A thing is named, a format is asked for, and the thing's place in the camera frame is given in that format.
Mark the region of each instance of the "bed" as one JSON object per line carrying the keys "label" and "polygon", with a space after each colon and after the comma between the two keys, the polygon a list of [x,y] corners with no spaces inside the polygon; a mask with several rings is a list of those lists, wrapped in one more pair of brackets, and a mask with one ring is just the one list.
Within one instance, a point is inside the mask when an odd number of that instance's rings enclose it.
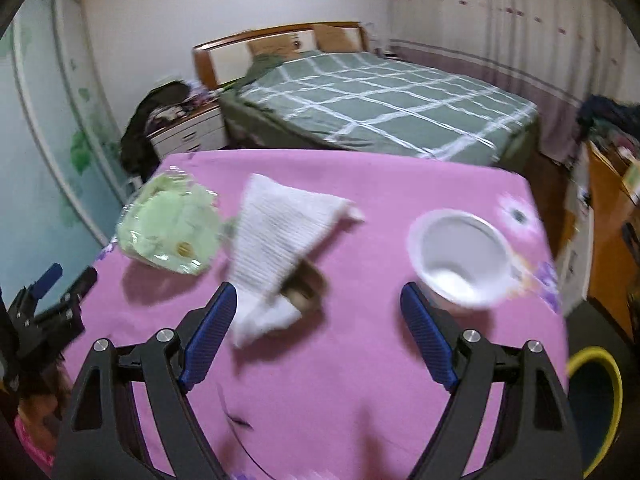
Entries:
{"label": "bed", "polygon": [[[521,173],[538,142],[536,106],[464,75],[367,52],[318,50],[312,23],[242,32],[194,47],[196,72],[219,102],[232,140],[436,158]],[[248,42],[294,35],[300,58],[252,57]]]}

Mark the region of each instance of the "floor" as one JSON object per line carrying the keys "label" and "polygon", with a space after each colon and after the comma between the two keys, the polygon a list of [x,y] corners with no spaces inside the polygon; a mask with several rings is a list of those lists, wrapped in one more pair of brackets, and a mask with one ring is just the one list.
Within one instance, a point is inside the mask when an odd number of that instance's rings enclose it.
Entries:
{"label": "floor", "polygon": [[536,152],[527,163],[524,177],[529,181],[533,198],[545,225],[549,247],[555,257],[560,249],[564,222],[564,194],[569,183],[569,172],[550,158]]}

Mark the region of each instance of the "pink tablecloth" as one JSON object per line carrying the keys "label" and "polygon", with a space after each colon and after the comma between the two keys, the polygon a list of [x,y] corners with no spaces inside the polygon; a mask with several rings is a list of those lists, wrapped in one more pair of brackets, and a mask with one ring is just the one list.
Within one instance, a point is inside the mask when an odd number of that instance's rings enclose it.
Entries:
{"label": "pink tablecloth", "polygon": [[[216,384],[252,456],[273,476],[329,472],[340,480],[406,478],[429,440],[448,394],[433,383],[399,315],[401,287],[414,279],[405,249],[412,221],[431,209],[470,211],[500,228],[520,255],[524,288],[490,314],[464,325],[493,342],[540,339],[564,381],[564,322],[554,313],[553,272],[544,231],[518,230],[508,208],[537,217],[529,186],[516,174],[416,158],[329,151],[255,150],[170,156],[220,194],[225,217],[237,213],[251,173],[281,184],[353,200],[364,224],[338,232],[316,262],[330,282],[324,316],[289,335],[235,352],[225,339],[207,379],[189,400],[214,452],[231,474],[264,475],[235,442]],[[200,307],[223,280],[226,257],[199,278],[131,261],[116,248],[96,263],[98,284],[83,305],[86,333],[66,352],[75,376],[92,342],[143,342]],[[143,389],[136,399],[154,464],[170,471]],[[467,470],[481,466],[498,410],[492,392]]]}

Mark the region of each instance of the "bedside table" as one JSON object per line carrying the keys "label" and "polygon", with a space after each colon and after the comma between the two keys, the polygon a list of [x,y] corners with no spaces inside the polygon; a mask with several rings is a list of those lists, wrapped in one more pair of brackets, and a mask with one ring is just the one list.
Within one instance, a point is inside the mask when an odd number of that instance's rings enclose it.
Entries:
{"label": "bedside table", "polygon": [[171,153],[206,152],[228,145],[217,102],[204,105],[176,123],[148,136],[160,159]]}

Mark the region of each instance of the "white wardrobe door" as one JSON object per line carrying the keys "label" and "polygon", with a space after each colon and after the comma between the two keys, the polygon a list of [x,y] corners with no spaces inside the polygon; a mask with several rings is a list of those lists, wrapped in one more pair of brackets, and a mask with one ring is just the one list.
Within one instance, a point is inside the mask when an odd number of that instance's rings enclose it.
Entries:
{"label": "white wardrobe door", "polygon": [[55,33],[62,72],[72,107],[95,153],[96,161],[122,203],[129,177],[119,161],[120,133],[111,119],[94,70],[77,0],[54,0]]}
{"label": "white wardrobe door", "polygon": [[43,156],[74,207],[101,243],[115,231],[122,203],[113,192],[79,124],[60,68],[53,0],[25,0],[14,19],[16,74]]}
{"label": "white wardrobe door", "polygon": [[[100,244],[60,191],[31,134],[15,81],[13,27],[0,39],[0,286],[9,305],[17,292],[57,262],[63,277],[38,305],[42,310],[62,295],[92,263]],[[20,55],[30,56],[31,40]]]}

